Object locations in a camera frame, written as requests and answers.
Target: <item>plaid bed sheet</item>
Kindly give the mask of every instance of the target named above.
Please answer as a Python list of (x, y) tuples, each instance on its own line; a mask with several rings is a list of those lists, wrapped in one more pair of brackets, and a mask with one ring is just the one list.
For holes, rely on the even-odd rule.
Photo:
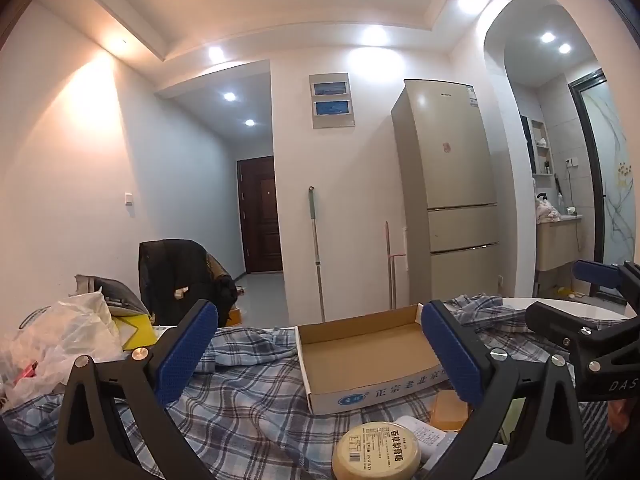
[[(513, 358), (544, 361), (549, 352), (563, 352), (529, 332), (524, 311), (502, 306), (500, 297), (461, 296), (447, 306), (487, 346), (504, 348)], [(603, 328), (614, 322), (596, 323)], [(331, 479), (334, 445), (349, 428), (401, 415), (428, 421), (433, 396), (448, 387), (445, 382), (375, 406), (312, 416), (292, 329), (223, 328), (168, 413), (219, 480)], [(61, 403), (62, 395), (42, 396), (3, 415), (20, 448), (46, 479), (53, 478), (52, 448)], [(118, 408), (141, 464), (160, 476), (128, 407), (121, 402)], [(594, 477), (604, 463), (610, 436), (606, 403), (583, 403), (580, 410), (587, 471)]]

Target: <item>das logo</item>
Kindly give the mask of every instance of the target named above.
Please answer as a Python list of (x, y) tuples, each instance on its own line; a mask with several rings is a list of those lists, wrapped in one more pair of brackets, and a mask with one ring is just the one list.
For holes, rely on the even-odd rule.
[(619, 392), (621, 390), (633, 390), (636, 384), (638, 384), (638, 379), (633, 379), (632, 381), (626, 380), (622, 383), (620, 381), (613, 381), (609, 387), (609, 391)]

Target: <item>black clamp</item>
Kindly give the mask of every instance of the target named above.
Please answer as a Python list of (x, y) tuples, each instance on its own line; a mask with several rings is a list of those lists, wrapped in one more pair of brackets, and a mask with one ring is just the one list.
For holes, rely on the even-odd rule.
[[(640, 266), (637, 264), (607, 266), (578, 260), (573, 271), (579, 280), (615, 288), (639, 311)], [(578, 400), (628, 399), (640, 394), (640, 317), (597, 330), (592, 322), (537, 301), (527, 308), (525, 319), (533, 332), (569, 352)], [(609, 464), (600, 480), (637, 478), (639, 449), (640, 402), (636, 402), (627, 429), (609, 447)]]
[(216, 307), (197, 301), (156, 345), (124, 361), (76, 359), (62, 403), (56, 444), (56, 480), (156, 480), (142, 468), (114, 399), (126, 399), (138, 429), (166, 480), (214, 477), (164, 407), (180, 397), (218, 326)]
[(461, 399), (474, 410), (429, 480), (472, 480), (491, 449), (513, 399), (525, 397), (509, 445), (486, 480), (584, 478), (584, 435), (571, 375), (560, 355), (517, 361), (488, 349), (440, 301), (422, 311), (422, 329)]

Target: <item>refrigerator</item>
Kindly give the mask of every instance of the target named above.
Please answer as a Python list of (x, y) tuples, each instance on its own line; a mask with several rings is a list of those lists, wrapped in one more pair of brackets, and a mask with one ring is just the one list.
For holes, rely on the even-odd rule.
[(472, 86), (409, 79), (391, 117), (411, 303), (498, 293), (498, 206)]

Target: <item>mop handle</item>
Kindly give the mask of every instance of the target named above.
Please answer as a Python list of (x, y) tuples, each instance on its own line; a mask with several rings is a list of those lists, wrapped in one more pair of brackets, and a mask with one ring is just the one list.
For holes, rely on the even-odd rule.
[(316, 231), (316, 203), (314, 201), (314, 187), (309, 186), (309, 212), (311, 213), (311, 227), (314, 236), (314, 249), (316, 250), (316, 274), (318, 275), (318, 296), (320, 299), (320, 315), (322, 322), (324, 317), (324, 297), (322, 295), (322, 276), (320, 275), (320, 251), (318, 250), (318, 232)]
[(316, 219), (316, 202), (314, 202), (314, 187), (309, 186), (309, 211), (311, 213), (311, 219)]

